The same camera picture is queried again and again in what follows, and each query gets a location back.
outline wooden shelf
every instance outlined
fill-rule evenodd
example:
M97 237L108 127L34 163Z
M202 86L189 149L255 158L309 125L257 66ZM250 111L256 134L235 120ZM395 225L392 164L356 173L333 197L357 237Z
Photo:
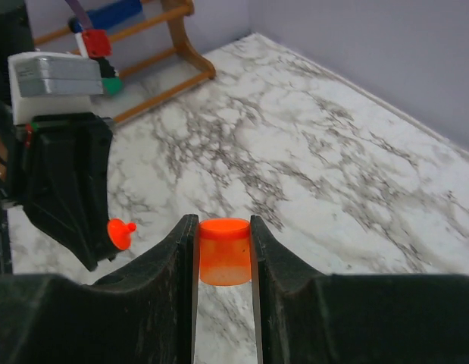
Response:
M152 0L142 0L142 3L147 3ZM186 34L183 18L194 13L194 5L191 0L160 0L164 12L157 17L152 17L148 20L133 25L126 28L125 30L120 31L112 36L109 36L111 43L118 42L122 39L126 39L129 36L135 35L142 32L150 27L154 27L158 24L167 23L168 29L170 31L170 37L174 47L167 49L157 55L153 55L146 60L139 62L131 67L125 68L120 71L120 78L124 79L136 72L139 72L152 64L155 64L161 60L164 60L167 57L172 55L178 55L185 61L189 62L192 66L201 71L200 74L194 76L177 86L174 86L167 91L164 91L160 95L150 98L139 105L126 110L122 114L118 115L114 120L117 124L125 122L127 119L137 115L140 112L143 112L153 106L164 102L170 97L176 95L177 93L184 91L198 83L201 83L207 79L213 79L216 75L216 70L214 65L202 57L190 44L189 37ZM69 28L64 28L56 32L47 34L45 36L35 39L36 45L43 44L45 42L50 42L53 39L57 39L61 36L70 33ZM73 51L75 54L79 54L79 49Z

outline white marble surface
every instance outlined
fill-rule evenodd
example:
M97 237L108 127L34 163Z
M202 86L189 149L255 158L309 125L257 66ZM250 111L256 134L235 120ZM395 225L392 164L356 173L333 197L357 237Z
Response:
M110 214L139 224L133 248L88 273L16 209L17 272L89 283L145 252L186 213L255 213L326 273L469 274L467 156L262 36L208 58L215 81L115 135ZM256 362L250 293L249 285L201 285L198 364Z

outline marble table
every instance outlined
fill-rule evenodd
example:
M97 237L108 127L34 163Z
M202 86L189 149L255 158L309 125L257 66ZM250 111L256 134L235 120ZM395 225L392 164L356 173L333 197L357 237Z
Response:
M115 134L110 215L139 225L133 248L89 273L13 209L16 272L91 283L197 213L259 214L325 273L469 275L468 154L258 34L207 57L215 81ZM249 284L199 290L196 362L256 363Z

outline green block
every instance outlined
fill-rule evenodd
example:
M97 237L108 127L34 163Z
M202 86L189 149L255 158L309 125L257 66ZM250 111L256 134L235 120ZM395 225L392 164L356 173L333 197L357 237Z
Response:
M109 96L114 96L123 89L123 82L118 77L103 78L103 88Z

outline gray wall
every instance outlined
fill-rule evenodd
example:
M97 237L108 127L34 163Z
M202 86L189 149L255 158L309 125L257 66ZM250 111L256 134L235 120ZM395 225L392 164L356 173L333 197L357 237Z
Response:
M469 149L469 0L251 0L254 31Z
M106 5L113 0L80 2L87 10ZM26 3L35 37L64 27L67 25L67 19L73 14L64 0L26 0ZM250 33L248 0L194 0L194 4L195 13L186 18L186 29L192 44L200 52L218 48ZM144 10L146 17L160 14L159 1L148 3ZM121 69L169 47L170 35L166 24L162 24L113 44L111 62ZM73 36L68 35L47 45L41 45L40 48L67 52L77 47Z

